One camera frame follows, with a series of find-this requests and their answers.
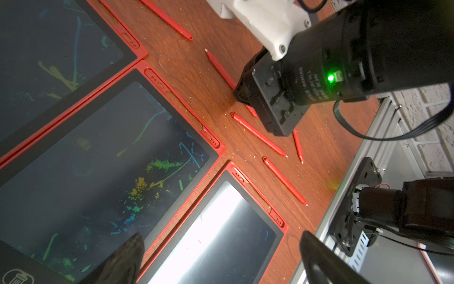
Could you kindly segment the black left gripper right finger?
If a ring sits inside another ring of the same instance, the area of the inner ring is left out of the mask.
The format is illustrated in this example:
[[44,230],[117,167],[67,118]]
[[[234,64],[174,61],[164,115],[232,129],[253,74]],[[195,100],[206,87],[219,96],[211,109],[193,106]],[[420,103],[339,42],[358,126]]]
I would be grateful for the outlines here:
[[368,284],[311,232],[303,232],[299,248],[310,284]]

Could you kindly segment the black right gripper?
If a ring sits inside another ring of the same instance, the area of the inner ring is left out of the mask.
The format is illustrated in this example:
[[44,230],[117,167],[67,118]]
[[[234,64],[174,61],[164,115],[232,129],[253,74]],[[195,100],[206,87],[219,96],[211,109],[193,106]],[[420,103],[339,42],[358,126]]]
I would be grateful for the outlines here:
[[334,47],[292,46],[278,61],[266,49],[244,67],[234,90],[268,132],[289,136],[313,104],[339,99],[341,53]]

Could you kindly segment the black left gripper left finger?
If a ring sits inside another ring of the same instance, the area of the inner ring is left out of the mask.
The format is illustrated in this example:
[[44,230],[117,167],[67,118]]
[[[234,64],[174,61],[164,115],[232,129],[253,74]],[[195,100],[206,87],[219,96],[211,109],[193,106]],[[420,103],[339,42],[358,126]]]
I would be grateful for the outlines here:
[[80,284],[136,284],[144,255],[144,239],[136,233]]

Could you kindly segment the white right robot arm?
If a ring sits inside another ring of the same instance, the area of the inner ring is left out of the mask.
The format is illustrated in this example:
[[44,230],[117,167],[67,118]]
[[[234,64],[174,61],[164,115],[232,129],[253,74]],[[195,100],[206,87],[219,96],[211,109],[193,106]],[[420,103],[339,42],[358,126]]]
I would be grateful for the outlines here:
[[350,1],[312,24],[319,7],[303,1],[211,1],[262,43],[246,64],[235,99],[253,107],[268,132],[289,136],[309,107],[378,93],[454,83],[452,1]]

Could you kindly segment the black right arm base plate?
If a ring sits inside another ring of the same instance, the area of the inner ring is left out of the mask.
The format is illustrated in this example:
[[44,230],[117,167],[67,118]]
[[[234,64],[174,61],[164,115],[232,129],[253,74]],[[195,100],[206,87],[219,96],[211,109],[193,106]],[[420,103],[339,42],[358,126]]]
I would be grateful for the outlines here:
[[364,228],[364,225],[356,219],[359,214],[359,193],[363,188],[379,185],[381,181],[381,174],[377,172],[372,158],[364,157],[340,201],[340,206],[329,227],[329,234],[348,257],[354,254]]

